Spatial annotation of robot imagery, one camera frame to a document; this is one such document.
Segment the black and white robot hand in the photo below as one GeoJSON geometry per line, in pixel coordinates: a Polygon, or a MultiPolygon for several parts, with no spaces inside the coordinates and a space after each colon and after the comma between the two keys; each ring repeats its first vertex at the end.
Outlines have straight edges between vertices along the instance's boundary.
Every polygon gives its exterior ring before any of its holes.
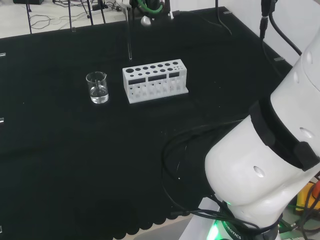
{"type": "Polygon", "coordinates": [[[116,0],[127,19],[139,20],[144,27],[157,26],[174,19],[169,0],[116,0]]]}

